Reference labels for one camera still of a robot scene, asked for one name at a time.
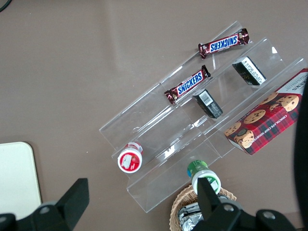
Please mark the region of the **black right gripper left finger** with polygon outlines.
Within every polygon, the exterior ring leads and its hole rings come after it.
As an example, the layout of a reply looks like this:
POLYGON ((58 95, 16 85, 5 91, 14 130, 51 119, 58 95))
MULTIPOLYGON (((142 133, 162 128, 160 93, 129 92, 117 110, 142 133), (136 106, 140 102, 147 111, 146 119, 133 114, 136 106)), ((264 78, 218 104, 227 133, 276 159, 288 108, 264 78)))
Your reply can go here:
POLYGON ((87 178, 79 178, 53 205, 43 205, 16 220, 12 213, 0 215, 2 231, 72 231, 90 203, 87 178))

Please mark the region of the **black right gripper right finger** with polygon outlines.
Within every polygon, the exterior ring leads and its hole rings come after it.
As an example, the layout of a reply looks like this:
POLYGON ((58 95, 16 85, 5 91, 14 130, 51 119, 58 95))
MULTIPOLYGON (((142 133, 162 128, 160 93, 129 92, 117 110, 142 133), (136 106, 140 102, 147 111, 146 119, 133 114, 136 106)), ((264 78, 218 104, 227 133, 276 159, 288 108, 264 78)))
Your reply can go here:
POLYGON ((206 178, 198 179, 198 204, 203 215, 196 231, 295 231, 280 212, 261 209, 252 216, 231 203, 221 202, 206 178))

